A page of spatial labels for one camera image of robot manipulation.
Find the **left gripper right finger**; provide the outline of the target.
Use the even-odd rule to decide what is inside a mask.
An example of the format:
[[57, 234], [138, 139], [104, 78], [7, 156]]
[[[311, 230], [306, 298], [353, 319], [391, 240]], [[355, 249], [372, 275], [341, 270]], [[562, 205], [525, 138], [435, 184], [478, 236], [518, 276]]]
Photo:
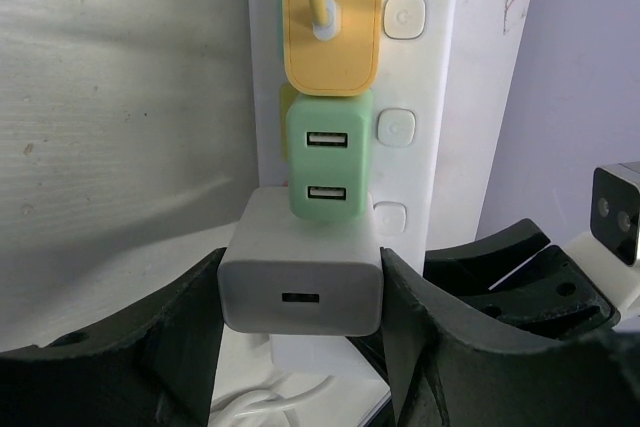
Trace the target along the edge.
[[638, 334], [536, 336], [428, 282], [391, 249], [381, 259], [397, 425], [638, 425]]

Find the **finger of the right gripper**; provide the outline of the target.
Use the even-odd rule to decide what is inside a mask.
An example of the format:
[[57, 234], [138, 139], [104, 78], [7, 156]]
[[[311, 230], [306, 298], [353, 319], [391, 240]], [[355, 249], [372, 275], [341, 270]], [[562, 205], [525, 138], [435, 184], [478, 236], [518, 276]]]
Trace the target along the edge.
[[476, 310], [526, 332], [611, 329], [618, 310], [531, 220], [425, 253], [423, 277]]

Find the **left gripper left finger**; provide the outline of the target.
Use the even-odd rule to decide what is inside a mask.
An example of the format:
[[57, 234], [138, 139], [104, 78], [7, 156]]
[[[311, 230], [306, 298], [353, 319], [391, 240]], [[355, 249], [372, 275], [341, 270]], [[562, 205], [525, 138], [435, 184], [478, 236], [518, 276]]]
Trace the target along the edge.
[[223, 316], [216, 249], [160, 290], [1, 355], [4, 426], [205, 426]]

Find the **white usb charger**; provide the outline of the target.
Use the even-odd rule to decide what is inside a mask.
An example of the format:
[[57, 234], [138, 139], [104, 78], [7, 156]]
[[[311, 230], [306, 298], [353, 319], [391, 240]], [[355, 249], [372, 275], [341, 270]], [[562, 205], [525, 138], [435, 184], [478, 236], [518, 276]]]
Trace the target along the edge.
[[345, 222], [290, 210], [284, 187], [255, 190], [217, 271], [225, 323], [241, 333], [367, 336], [381, 322], [373, 209]]

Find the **white power strip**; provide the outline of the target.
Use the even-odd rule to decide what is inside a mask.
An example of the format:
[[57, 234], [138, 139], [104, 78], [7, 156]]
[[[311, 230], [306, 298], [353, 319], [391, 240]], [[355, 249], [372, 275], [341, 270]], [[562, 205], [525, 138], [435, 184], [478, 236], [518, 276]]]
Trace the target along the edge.
[[[373, 84], [371, 181], [376, 239], [409, 266], [424, 266], [455, 0], [383, 0], [381, 64]], [[276, 24], [279, 0], [249, 0], [260, 185], [284, 187], [280, 112], [287, 97]], [[276, 367], [346, 379], [374, 369], [354, 337], [266, 334]]]

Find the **green usb charger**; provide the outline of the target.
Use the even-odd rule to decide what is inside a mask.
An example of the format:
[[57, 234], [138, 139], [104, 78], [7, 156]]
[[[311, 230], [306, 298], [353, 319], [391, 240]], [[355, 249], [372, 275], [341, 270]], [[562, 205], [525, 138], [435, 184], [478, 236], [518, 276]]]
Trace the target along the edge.
[[368, 203], [374, 96], [298, 94], [286, 116], [289, 201], [301, 219], [342, 222]]

